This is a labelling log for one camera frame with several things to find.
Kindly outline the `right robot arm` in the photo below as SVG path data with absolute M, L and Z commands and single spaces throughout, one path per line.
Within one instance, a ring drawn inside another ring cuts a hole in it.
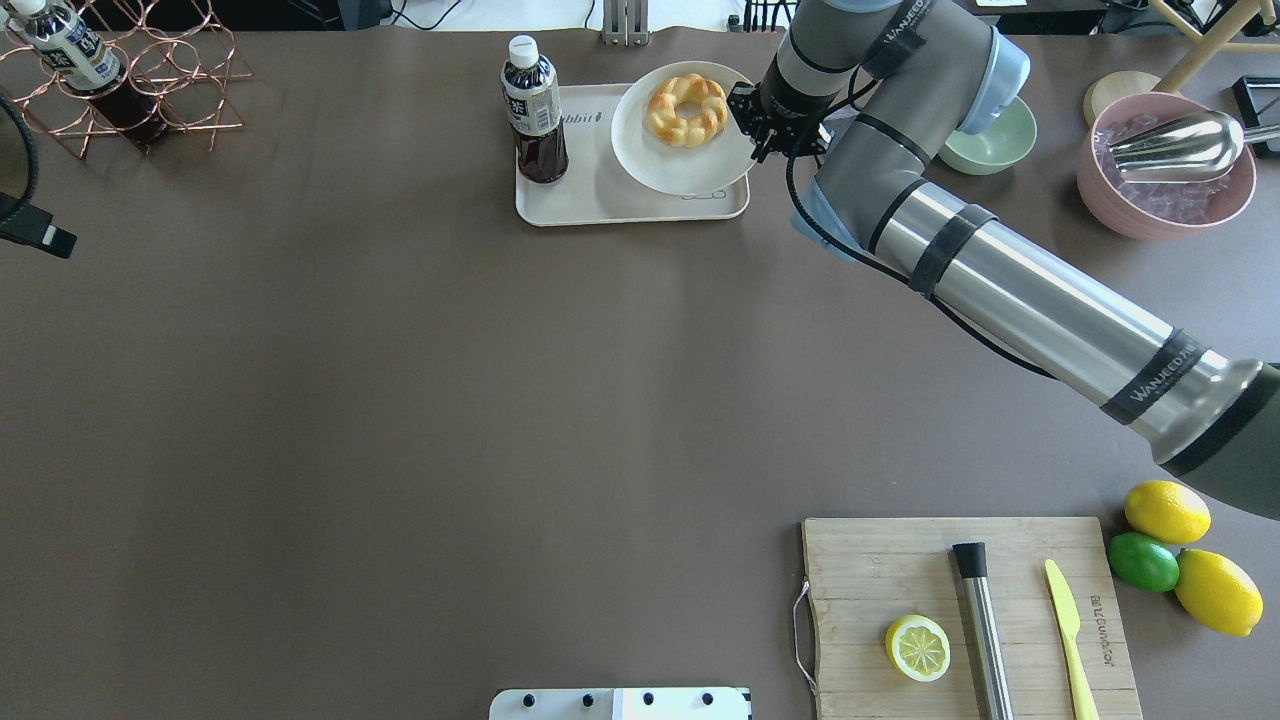
M 1169 474 L 1279 515 L 1277 369 L 1229 361 L 964 202 L 924 172 L 987 128 L 1028 55 L 954 1 L 804 1 L 762 82 L 730 108 L 753 158 L 820 154 L 794 225 L 1018 352 L 1143 436 Z

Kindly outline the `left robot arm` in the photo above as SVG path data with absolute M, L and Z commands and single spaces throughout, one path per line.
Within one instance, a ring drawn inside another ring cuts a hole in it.
M 54 215 L 35 204 L 38 154 L 32 131 L 22 111 L 1 99 L 1 237 L 68 259 L 77 236 L 58 225 Z

